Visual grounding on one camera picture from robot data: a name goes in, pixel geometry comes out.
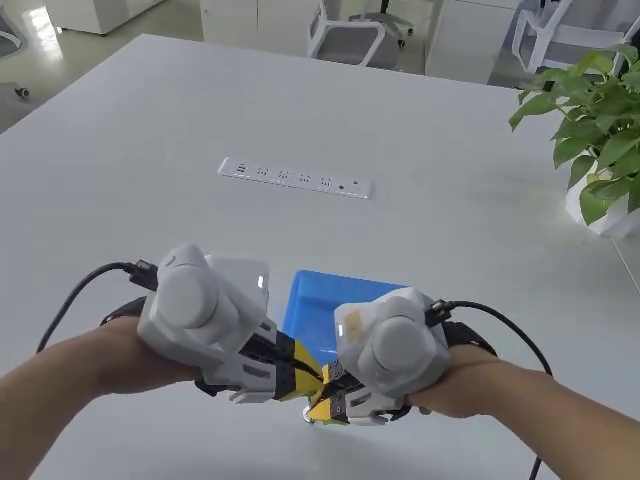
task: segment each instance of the white chair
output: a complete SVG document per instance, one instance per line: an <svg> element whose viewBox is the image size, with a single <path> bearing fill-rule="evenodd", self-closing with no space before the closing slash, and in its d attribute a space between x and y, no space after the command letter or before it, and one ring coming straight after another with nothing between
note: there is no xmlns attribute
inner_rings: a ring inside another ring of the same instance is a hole
<svg viewBox="0 0 640 480"><path fill-rule="evenodd" d="M583 0L561 0L547 2L537 13L520 12L511 50L526 72L536 73L540 67L567 68L578 62L588 49L629 43L640 29L640 17L624 32L572 25L586 18L585 13L589 12L585 8ZM620 56L615 64L617 68L622 65Z"/></svg>
<svg viewBox="0 0 640 480"><path fill-rule="evenodd" d="M307 56L330 62L392 69L398 36L374 21L340 21L341 0L321 0L309 26Z"/></svg>
<svg viewBox="0 0 640 480"><path fill-rule="evenodd" d="M377 1L378 0L367 0L362 8L362 12L358 15L350 16L349 21L359 20L384 23L389 28L391 28L391 30L398 36L398 45L400 45L400 48L403 48L405 45L405 40L402 38L402 33L400 32L400 29L398 27L406 27L407 36L410 37L413 35L415 25L412 22L405 20L404 18L400 18L397 15L388 13L389 0L382 0L379 12L372 11Z"/></svg>

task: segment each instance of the blue tray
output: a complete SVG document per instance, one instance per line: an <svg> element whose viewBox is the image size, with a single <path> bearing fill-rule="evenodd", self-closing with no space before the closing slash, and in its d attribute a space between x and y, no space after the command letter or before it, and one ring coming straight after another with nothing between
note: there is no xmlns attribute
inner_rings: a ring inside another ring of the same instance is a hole
<svg viewBox="0 0 640 480"><path fill-rule="evenodd" d="M370 302L402 285L300 270L289 294L283 331L321 365L336 359L333 311L343 303Z"/></svg>

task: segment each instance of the wire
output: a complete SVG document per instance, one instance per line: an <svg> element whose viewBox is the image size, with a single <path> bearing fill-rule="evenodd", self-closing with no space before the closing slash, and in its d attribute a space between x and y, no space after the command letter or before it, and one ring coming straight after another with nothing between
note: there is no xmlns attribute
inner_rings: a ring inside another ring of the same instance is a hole
<svg viewBox="0 0 640 480"><path fill-rule="evenodd" d="M55 329L58 328L58 325L60 324L64 316L67 314L67 311L69 310L69 308L71 307L75 299L78 297L80 292L82 292L82 290L84 290L84 288L89 283L91 283L93 280L98 278L100 275L103 275L113 270L122 270L128 273L130 275L129 280L135 283L136 285L140 285L152 291L155 291L157 289L158 268L155 265L152 265L148 262L144 262L142 260L139 260L136 264L128 263L128 262L115 262L115 263L108 263L106 265L103 265L100 268L97 268L96 270L91 272L89 275L84 277L82 280L80 280L80 282L71 291L71 293L69 294L65 302L62 304L62 307L60 307L60 310L58 311L56 316L53 318L51 323L49 324L49 327L47 328L46 332L42 336L42 339L38 344L36 353L40 353L42 350L45 349L45 347L47 346L47 343L49 342L49 339L51 338L51 335L53 334ZM271 351L270 354L278 356L275 350ZM316 380L320 382L323 381L322 375L317 373L310 365L306 364L301 360L294 359L294 358L284 358L284 357L282 358L278 357L278 359L287 362L290 366L292 366L296 370L308 373L309 375L311 375L312 377L314 377Z"/></svg>
<svg viewBox="0 0 640 480"><path fill-rule="evenodd" d="M527 344L527 346L533 351L535 356L538 358L538 360L542 364L542 368L544 368L544 371L547 374L549 374L549 376L553 377L551 366L549 365L549 362L545 358L544 354L540 351L538 346L534 343L533 340L531 340L531 338L529 338L529 335L524 333L524 331L520 327L518 327L515 323L509 320L509 318L507 318L505 315L497 311L495 308L488 307L487 305L483 305L482 303L467 302L467 301L444 302L444 309L448 311L451 311L457 307L473 308L475 310L480 310L484 313L488 313L489 315L495 317L500 322L505 324L513 332L515 332L515 334L518 335L524 343ZM541 465L542 465L542 460L540 459L540 457L536 457L535 462L533 462L533 467L531 468L531 473L529 474L529 480L536 479L536 477L538 476L538 472L540 471Z"/></svg>
<svg viewBox="0 0 640 480"><path fill-rule="evenodd" d="M42 336L42 339L38 344L36 353L40 353L42 350L45 349L45 347L47 346L47 343L49 342L49 339L51 338L51 335L53 334L55 329L58 327L58 325L60 324L60 321L64 318L67 311L69 310L69 307L71 307L71 304L75 301L76 297L80 294L80 292L89 283L91 283L93 280L98 278L100 275L110 272L112 270L122 270L129 274L133 274L136 270L136 266L132 263L125 263L125 262L108 263L106 265L103 265L100 268L95 269L89 275L87 275L82 280L80 280L80 282L74 287L74 289L71 291L67 299L64 301L64 303L62 304L62 307L60 307L60 310L58 311L56 316L53 317L53 320L49 324L49 327L44 332L44 335Z"/></svg>
<svg viewBox="0 0 640 480"><path fill-rule="evenodd" d="M549 365L549 362L547 362L547 359L544 357L544 355L542 354L538 346L533 342L533 340L531 340L529 336L526 333L524 333L524 331L520 327L518 327L515 323L513 323L511 320L509 320L505 315L497 311L495 308L488 307L486 305L483 305L482 303L467 302L467 301L453 301L453 302L446 302L446 304L449 309L462 307L462 308L473 308L475 310L481 310L500 320L507 327L513 330L515 334L518 335L524 343L527 344L527 346L533 351L535 356L538 357L538 360L542 364L542 368L544 368L544 371L553 377L553 373L551 372L551 366Z"/></svg>

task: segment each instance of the electrical outlet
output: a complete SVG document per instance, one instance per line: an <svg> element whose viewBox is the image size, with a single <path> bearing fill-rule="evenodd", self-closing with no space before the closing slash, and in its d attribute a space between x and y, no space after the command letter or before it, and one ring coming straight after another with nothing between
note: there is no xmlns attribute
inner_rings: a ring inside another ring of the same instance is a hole
<svg viewBox="0 0 640 480"><path fill-rule="evenodd" d="M310 171L294 171L283 167L267 167L231 157L222 161L218 173L226 177L364 199L371 196L372 189L371 182L368 180L340 178Z"/></svg>

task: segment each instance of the human hand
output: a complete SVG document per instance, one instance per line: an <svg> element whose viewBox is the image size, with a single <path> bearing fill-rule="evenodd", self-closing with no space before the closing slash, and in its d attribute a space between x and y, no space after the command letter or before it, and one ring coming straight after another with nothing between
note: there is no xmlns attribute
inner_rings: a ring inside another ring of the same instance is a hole
<svg viewBox="0 0 640 480"><path fill-rule="evenodd" d="M435 385L409 395L409 402L421 409L452 418L468 418L485 413L483 392L487 375L503 368L518 368L481 348L461 345L451 349L449 367Z"/></svg>
<svg viewBox="0 0 640 480"><path fill-rule="evenodd" d="M140 393L195 380L196 367L181 365L153 352L137 334L139 319L119 317L79 337L91 345L98 362L99 395Z"/></svg>

